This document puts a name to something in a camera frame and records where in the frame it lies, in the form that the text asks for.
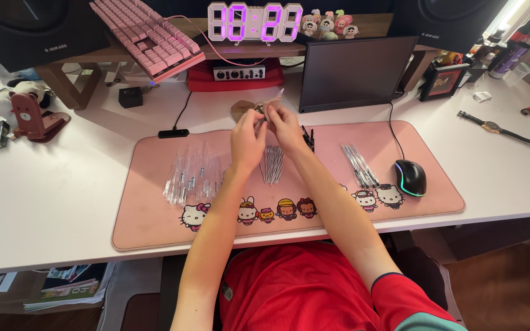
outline wristwatch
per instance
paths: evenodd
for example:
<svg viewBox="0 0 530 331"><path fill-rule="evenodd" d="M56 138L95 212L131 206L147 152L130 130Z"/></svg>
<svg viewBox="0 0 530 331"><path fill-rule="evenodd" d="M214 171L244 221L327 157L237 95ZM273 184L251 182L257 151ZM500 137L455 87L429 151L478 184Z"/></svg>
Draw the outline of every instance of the wristwatch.
<svg viewBox="0 0 530 331"><path fill-rule="evenodd" d="M501 128L500 126L498 126L498 124L496 124L494 122L482 121L479 118L475 118L474 116L471 116L467 112L461 111L461 110L457 113L457 115L461 116L461 117L465 117L468 120L474 121L475 123L480 125L482 128L488 130L489 132L506 134L506 135L509 135L509 136L511 136L513 138L519 139L520 141L523 141L523 142L525 142L527 144L530 144L530 139L521 137L521 136L519 136L516 133L512 133L512 132L510 132L508 130L505 130L505 129Z"/></svg>

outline black monitor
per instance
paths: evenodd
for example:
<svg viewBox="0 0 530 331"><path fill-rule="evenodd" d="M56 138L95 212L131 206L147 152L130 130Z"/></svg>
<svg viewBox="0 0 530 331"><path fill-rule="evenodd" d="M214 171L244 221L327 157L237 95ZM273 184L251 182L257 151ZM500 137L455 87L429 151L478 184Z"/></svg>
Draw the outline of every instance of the black monitor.
<svg viewBox="0 0 530 331"><path fill-rule="evenodd" d="M392 101L416 36L308 42L300 112Z"/></svg>

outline pink desk mat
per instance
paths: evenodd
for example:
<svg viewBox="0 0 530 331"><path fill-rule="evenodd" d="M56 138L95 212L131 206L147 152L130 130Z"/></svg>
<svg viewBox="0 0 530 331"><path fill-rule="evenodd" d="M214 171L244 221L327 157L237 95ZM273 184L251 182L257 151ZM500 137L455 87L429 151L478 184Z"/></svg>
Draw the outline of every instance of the pink desk mat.
<svg viewBox="0 0 530 331"><path fill-rule="evenodd" d="M463 199L412 125L404 121L393 121L392 127L401 142L406 159L418 162L424 168L428 182L427 194L424 197L413 197L396 188L394 161L401 158L401 153L387 122L313 127L316 155L337 182L351 194L363 189L357 185L341 144L354 144L376 173L379 182L395 185L389 190L369 189L365 190L368 192L359 193L360 196L367 196L361 199L361 204L365 205L367 215L374 222L463 211ZM193 241L197 225L182 222L184 209L169 205L163 198L163 189L177 151L183 153L188 145L190 151L201 150L204 141L207 141L210 152L220 156L222 169L226 169L230 165L229 130L190 134L188 137L176 139L150 137L136 144L114 226L114 249L149 249ZM268 132L267 144L277 145L277 140L271 132ZM264 184L261 170L257 167L250 176L243 194L245 200L253 197L255 209L252 211L261 212L270 208L277 213L278 203L284 199L290 199L294 205L299 206L296 206L295 215L285 215L285 218L275 215L273 220L267 220L268 223L260 218L238 220L236 235L254 236L321 228L319 215L300 213L304 209L298 202L309 196L304 182L289 158L284 158L281 179L277 185ZM376 200L375 204L370 203L371 199ZM192 215L202 214L201 210L205 210L197 207L198 203L194 197L188 199L188 205L188 213ZM247 208L239 209L239 214L242 214L243 210Z"/></svg>

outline watch face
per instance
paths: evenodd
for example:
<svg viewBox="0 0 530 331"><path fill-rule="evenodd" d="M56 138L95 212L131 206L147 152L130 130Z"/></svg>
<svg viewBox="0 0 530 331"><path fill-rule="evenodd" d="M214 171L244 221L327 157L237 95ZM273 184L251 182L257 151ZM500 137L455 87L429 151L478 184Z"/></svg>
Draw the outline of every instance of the watch face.
<svg viewBox="0 0 530 331"><path fill-rule="evenodd" d="M486 125L487 128L494 130L494 131L500 130L500 127L498 126L498 124L494 122L487 121L484 123L484 125Z"/></svg>

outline speaker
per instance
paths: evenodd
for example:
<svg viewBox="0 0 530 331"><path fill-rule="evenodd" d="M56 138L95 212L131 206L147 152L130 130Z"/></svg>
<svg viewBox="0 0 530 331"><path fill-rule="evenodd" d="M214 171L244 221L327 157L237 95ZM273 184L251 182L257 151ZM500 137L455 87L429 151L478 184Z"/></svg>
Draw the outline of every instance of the speaker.
<svg viewBox="0 0 530 331"><path fill-rule="evenodd" d="M9 72L106 47L87 0L0 0L0 63Z"/></svg>
<svg viewBox="0 0 530 331"><path fill-rule="evenodd" d="M418 35L418 44L469 52L507 0L396 0L388 36Z"/></svg>

